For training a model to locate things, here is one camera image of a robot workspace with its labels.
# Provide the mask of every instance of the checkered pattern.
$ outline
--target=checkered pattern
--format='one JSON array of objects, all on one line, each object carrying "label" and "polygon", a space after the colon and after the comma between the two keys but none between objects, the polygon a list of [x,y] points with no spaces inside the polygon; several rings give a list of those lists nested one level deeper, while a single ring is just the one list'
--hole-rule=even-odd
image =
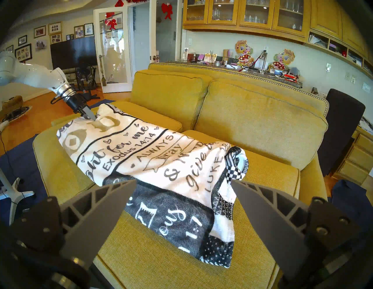
[{"label": "checkered pattern", "polygon": [[227,170],[227,181],[229,185],[231,184],[233,179],[242,180],[243,176],[241,174],[241,171],[237,167],[227,167]]}]

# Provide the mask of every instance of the dark chair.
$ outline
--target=dark chair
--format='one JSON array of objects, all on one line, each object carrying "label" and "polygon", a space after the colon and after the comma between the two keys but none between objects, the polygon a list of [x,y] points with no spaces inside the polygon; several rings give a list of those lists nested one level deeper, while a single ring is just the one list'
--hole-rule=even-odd
[{"label": "dark chair", "polygon": [[329,102],[329,112],[326,115],[328,130],[317,151],[323,176],[337,169],[351,146],[351,137],[363,116],[365,105],[357,99],[330,89],[326,100]]}]

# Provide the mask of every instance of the yellow sofa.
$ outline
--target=yellow sofa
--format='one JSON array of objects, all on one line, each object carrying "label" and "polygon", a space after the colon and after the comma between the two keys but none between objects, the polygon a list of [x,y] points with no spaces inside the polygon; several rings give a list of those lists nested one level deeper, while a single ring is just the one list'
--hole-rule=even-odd
[{"label": "yellow sofa", "polygon": [[[160,63],[136,73],[131,102],[113,104],[204,143],[224,140],[242,147],[249,160],[246,181],[307,204],[313,196],[326,198],[317,157],[327,130],[329,105],[323,98],[244,73]],[[54,121],[33,144],[46,191],[60,204],[94,185],[56,138],[56,131],[75,117]],[[126,212],[94,263],[114,288],[271,288],[279,268],[239,200],[233,223],[229,269],[194,259]]]}]

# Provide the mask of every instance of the electrical outlet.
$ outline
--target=electrical outlet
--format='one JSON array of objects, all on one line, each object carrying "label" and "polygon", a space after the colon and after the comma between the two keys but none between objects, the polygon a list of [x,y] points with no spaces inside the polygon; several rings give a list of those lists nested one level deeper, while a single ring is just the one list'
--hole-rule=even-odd
[{"label": "electrical outlet", "polygon": [[370,93],[370,86],[363,82],[362,90],[364,90],[367,93]]}]

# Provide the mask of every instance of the blanket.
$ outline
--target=blanket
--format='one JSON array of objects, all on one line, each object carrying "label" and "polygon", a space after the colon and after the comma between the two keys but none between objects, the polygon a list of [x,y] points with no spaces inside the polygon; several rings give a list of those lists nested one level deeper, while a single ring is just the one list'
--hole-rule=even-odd
[{"label": "blanket", "polygon": [[203,144],[111,104],[99,106],[96,121],[70,121],[57,137],[99,186],[136,179],[125,211],[141,224],[202,262],[229,268],[236,199],[231,180],[248,169],[241,148]]}]

